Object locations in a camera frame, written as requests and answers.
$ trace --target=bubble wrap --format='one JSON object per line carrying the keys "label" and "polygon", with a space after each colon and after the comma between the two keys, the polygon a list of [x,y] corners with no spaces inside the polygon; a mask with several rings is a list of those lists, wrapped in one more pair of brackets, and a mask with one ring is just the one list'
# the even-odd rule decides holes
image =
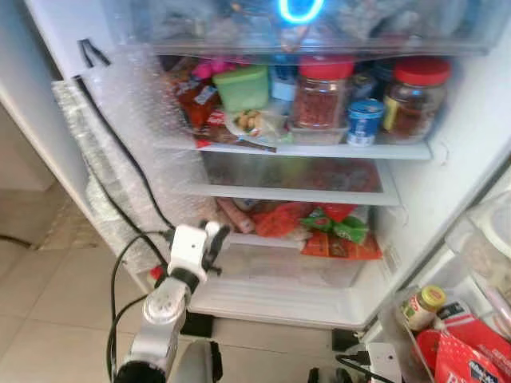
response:
{"label": "bubble wrap", "polygon": [[[180,108],[165,88],[152,50],[131,45],[108,57],[111,66],[90,69],[83,76],[84,82],[144,170],[160,209],[174,225],[215,219],[216,205],[211,197],[179,193],[183,186],[207,183],[207,176]],[[76,84],[57,81],[53,91],[82,155],[114,201],[141,230],[165,230],[135,168]],[[115,251],[120,251],[135,232],[110,205],[92,176],[86,194],[102,235]],[[168,257],[168,245],[160,239],[154,242]],[[133,273],[156,265],[153,252],[142,240],[126,255],[126,261]]]}

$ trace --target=crisper drawer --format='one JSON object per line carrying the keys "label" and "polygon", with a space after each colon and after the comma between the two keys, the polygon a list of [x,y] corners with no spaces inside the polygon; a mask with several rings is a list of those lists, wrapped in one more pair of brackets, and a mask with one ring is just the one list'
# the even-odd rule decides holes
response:
{"label": "crisper drawer", "polygon": [[485,53],[509,16],[507,0],[104,0],[122,41],[159,53]]}
{"label": "crisper drawer", "polygon": [[347,288],[364,261],[301,255],[296,249],[233,244],[216,265],[222,279],[276,284]]}
{"label": "crisper drawer", "polygon": [[384,160],[201,152],[205,176],[179,193],[303,202],[399,205]]}

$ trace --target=black cable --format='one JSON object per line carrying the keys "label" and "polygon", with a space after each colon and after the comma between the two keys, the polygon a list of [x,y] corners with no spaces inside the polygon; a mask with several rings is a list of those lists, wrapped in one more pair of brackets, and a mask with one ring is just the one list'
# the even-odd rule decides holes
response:
{"label": "black cable", "polygon": [[87,100],[89,101],[90,105],[92,106],[94,112],[96,113],[97,117],[101,120],[103,125],[105,126],[106,130],[109,132],[110,136],[116,141],[116,143],[119,145],[119,148],[121,151],[125,154],[126,157],[128,157],[129,162],[131,165],[135,168],[137,171],[138,176],[141,178],[142,183],[144,184],[145,190],[147,191],[149,198],[151,199],[151,203],[154,206],[154,210],[158,214],[158,216],[161,218],[162,221],[164,221],[167,226],[173,230],[176,228],[172,223],[165,217],[163,212],[160,209],[160,206],[158,205],[158,202],[156,201],[156,198],[154,197],[153,190],[151,189],[151,185],[149,184],[149,181],[147,179],[147,176],[145,175],[144,171],[142,170],[142,167],[138,164],[137,160],[135,160],[135,157],[133,157],[133,154],[129,151],[129,149],[126,147],[124,142],[122,142],[121,138],[117,135],[115,130],[113,130],[112,125],[106,120],[105,116],[103,116],[103,113],[101,113],[101,110],[96,105],[96,102],[94,102],[94,99],[92,95],[90,94],[89,90],[87,89],[87,86],[85,85],[85,82],[83,81],[83,78],[81,76],[75,76],[74,80],[77,82],[78,87],[83,92]]}
{"label": "black cable", "polygon": [[138,302],[141,302],[146,298],[147,298],[147,294],[142,295],[141,297],[128,303],[126,306],[124,306],[121,309],[121,311],[119,311],[119,314],[117,314],[112,321],[112,325],[110,326],[110,331],[109,331],[109,338],[106,343],[106,365],[108,366],[108,373],[109,373],[110,381],[113,381],[113,379],[115,379],[115,376],[117,375],[117,371],[115,371],[112,368],[112,361],[111,361],[111,357],[113,354],[113,345],[115,344],[114,339],[117,337],[117,324],[121,320],[121,317],[126,312],[126,310],[128,310],[130,307],[136,305]]}
{"label": "black cable", "polygon": [[[119,265],[121,265],[122,259],[125,257],[126,252],[128,249],[140,238],[144,237],[147,234],[158,234],[163,235],[163,231],[145,231],[142,233],[137,234],[135,237],[133,237],[128,244],[122,249],[121,253],[119,253],[119,256],[117,256],[117,259],[113,265],[112,274],[110,275],[110,310],[112,315],[112,323],[115,322],[116,319],[116,307],[115,307],[115,278],[117,276],[117,270],[119,270]],[[110,359],[107,362],[107,367],[109,371],[116,371],[117,370],[117,336],[116,334],[113,335],[113,342],[110,346],[111,354]]]}
{"label": "black cable", "polygon": [[366,376],[373,377],[374,379],[378,379],[379,381],[382,381],[384,383],[399,383],[399,382],[395,382],[390,379],[387,379],[386,377],[382,377],[381,375],[378,375],[376,373],[372,373],[368,369],[364,369],[363,367],[360,367],[359,365],[356,365],[355,363],[351,363],[350,361],[345,360],[342,355],[337,355],[335,357],[335,359],[343,365],[351,367],[352,369],[356,369],[360,373],[364,373],[364,374],[366,374]]}
{"label": "black cable", "polygon": [[5,234],[0,234],[0,241],[16,243],[17,245],[26,247],[27,249],[30,249],[33,246],[32,243],[25,241],[24,239],[12,237],[10,235]]}
{"label": "black cable", "polygon": [[[85,164],[87,165],[87,168],[92,173],[93,177],[96,179],[97,184],[99,185],[101,191],[103,194],[105,194],[106,199],[110,202],[110,204],[113,206],[115,211],[121,216],[121,218],[135,231],[137,234],[144,234],[143,231],[133,222],[133,220],[121,209],[121,207],[118,205],[118,203],[113,199],[113,197],[110,195],[108,190],[106,190],[105,185],[101,182],[99,176],[94,171],[94,168],[91,166],[89,161],[84,157]],[[147,236],[144,235],[141,237],[144,242],[151,247],[151,250],[154,251],[155,256],[158,258],[160,263],[164,266],[164,269],[167,270],[167,261],[165,260],[164,256],[160,253],[160,250],[158,247],[154,244],[154,242]]]}

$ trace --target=yellow label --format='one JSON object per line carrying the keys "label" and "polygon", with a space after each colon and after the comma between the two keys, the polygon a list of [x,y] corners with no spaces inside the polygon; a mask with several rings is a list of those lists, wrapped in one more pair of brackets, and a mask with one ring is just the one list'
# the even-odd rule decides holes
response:
{"label": "yellow label", "polygon": [[386,131],[390,132],[392,128],[394,127],[394,121],[396,119],[396,115],[398,114],[398,106],[399,103],[388,96],[385,96],[385,99],[383,100],[386,106],[386,114],[385,119],[383,120],[383,128],[385,128]]}

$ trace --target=red bottle cap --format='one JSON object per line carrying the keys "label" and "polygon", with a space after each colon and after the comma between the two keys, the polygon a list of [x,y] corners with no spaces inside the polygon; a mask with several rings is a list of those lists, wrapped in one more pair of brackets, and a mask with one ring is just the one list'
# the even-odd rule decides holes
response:
{"label": "red bottle cap", "polygon": [[315,80],[340,80],[349,77],[354,66],[352,56],[304,56],[300,58],[299,72]]}
{"label": "red bottle cap", "polygon": [[450,76],[450,63],[436,57],[407,57],[394,67],[394,77],[410,85],[440,85]]}

